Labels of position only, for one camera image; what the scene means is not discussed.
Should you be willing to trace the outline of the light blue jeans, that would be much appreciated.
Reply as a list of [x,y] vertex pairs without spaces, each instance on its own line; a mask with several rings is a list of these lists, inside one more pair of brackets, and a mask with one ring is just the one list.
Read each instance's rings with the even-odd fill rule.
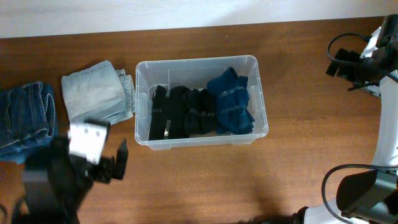
[[108,60],[63,76],[61,84],[71,123],[99,119],[114,125],[133,117],[135,89],[132,76],[123,69],[114,69]]

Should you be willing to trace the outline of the black garment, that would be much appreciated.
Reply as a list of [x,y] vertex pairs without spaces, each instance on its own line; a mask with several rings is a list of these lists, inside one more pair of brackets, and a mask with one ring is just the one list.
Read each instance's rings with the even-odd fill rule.
[[170,91],[161,85],[157,86],[152,96],[150,141],[189,137],[185,130],[187,106],[182,99],[189,91],[185,86],[177,86]]

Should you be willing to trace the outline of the dark teal garment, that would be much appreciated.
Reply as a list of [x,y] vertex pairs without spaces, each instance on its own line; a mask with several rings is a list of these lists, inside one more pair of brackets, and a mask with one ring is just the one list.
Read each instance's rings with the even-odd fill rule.
[[217,128],[215,98],[206,88],[188,90],[182,100],[187,109],[184,129],[188,135],[208,134]]

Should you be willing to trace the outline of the blue garment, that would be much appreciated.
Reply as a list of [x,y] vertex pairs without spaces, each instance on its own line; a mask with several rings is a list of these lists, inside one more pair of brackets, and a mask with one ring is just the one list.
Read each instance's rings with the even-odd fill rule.
[[215,98],[218,134],[249,134],[255,119],[248,111],[248,77],[239,76],[232,67],[210,80],[206,88]]

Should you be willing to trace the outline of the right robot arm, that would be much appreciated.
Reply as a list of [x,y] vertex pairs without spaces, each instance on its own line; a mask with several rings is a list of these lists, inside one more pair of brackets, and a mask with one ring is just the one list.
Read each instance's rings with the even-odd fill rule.
[[339,49],[326,74],[381,99],[376,151],[371,164],[343,164],[322,180],[323,204],[303,207],[287,223],[397,223],[397,15],[383,19],[361,54]]

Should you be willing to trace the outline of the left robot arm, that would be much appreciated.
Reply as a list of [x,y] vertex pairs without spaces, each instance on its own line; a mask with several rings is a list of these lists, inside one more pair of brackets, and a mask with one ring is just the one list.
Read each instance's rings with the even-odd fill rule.
[[77,211],[95,182],[122,180],[129,151],[127,142],[116,157],[101,157],[98,164],[69,154],[66,136],[31,154],[21,172],[25,195],[13,210],[12,223],[79,223]]

